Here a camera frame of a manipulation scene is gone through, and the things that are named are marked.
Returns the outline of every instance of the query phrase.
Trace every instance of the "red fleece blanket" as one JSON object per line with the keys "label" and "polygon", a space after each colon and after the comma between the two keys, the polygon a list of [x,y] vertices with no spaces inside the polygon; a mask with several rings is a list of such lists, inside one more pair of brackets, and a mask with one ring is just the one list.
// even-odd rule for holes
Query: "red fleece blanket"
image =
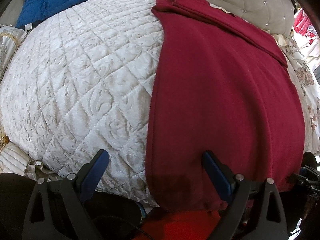
{"label": "red fleece blanket", "polygon": [[156,0],[164,28],[146,154],[149,190],[168,211],[225,207],[201,166],[212,150],[234,173],[280,191],[299,171],[304,119],[274,38],[205,0]]}

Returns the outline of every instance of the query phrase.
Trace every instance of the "black clamp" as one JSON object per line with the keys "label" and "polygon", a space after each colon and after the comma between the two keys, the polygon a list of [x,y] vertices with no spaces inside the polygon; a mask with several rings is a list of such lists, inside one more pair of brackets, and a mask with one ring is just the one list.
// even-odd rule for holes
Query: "black clamp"
{"label": "black clamp", "polygon": [[249,181],[234,174],[211,152],[202,155],[202,164],[220,198],[229,206],[207,240],[231,240],[239,226],[248,200],[254,200],[242,240],[287,240],[284,209],[274,180]]}
{"label": "black clamp", "polygon": [[320,200],[320,172],[309,166],[300,168],[299,174],[292,174],[289,182],[304,188],[308,197],[316,201]]}
{"label": "black clamp", "polygon": [[59,181],[38,179],[25,215],[23,240],[102,240],[83,203],[90,199],[109,163],[99,150],[77,174]]}

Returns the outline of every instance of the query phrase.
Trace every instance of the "cable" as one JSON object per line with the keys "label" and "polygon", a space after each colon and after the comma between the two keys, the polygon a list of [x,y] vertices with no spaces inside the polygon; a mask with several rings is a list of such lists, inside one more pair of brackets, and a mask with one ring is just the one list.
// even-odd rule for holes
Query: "cable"
{"label": "cable", "polygon": [[132,224],[131,222],[120,218],[120,217],[116,217],[116,216],[107,216],[107,215],[101,215],[96,217],[95,219],[93,219],[93,223],[96,223],[98,220],[100,219],[113,219],[113,220],[119,220],[122,221],[130,226],[132,226],[133,228],[137,229],[139,232],[143,233],[146,237],[148,237],[150,240],[155,240],[153,237],[151,237],[148,233],[146,233],[145,231],[143,231],[141,228],[137,227],[136,225]]}
{"label": "cable", "polygon": [[300,231],[301,231],[301,229],[299,229],[298,231],[295,231],[295,232],[291,233],[291,234],[289,235],[289,237],[295,235],[296,233],[299,233]]}

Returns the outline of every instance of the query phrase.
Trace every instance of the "metal rivet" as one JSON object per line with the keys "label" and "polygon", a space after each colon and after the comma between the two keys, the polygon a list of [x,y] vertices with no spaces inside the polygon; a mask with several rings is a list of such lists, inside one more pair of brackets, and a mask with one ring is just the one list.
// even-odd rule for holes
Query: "metal rivet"
{"label": "metal rivet", "polygon": [[243,181],[244,176],[242,174],[238,173],[238,174],[236,174],[236,180]]}
{"label": "metal rivet", "polygon": [[75,179],[76,178],[76,175],[74,174],[74,173],[70,173],[70,174],[68,174],[68,176],[67,176],[67,179],[68,180],[73,180],[73,179]]}
{"label": "metal rivet", "polygon": [[270,184],[270,185],[272,185],[272,184],[274,184],[274,179],[273,178],[267,178],[267,182]]}
{"label": "metal rivet", "polygon": [[38,180],[37,180],[37,182],[38,182],[38,184],[42,184],[42,183],[44,183],[44,178],[40,178],[40,179],[38,179]]}

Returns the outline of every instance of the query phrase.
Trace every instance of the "black pants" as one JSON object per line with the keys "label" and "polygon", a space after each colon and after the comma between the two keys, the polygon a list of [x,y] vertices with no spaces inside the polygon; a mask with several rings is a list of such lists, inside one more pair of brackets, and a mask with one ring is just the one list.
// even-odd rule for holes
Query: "black pants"
{"label": "black pants", "polygon": [[[0,174],[0,239],[21,240],[24,217],[35,181],[13,173]],[[95,192],[84,207],[94,219],[100,215],[121,217],[134,225],[141,221],[140,207],[132,200],[104,192]],[[132,227],[120,221],[96,224],[103,237],[126,239]]]}

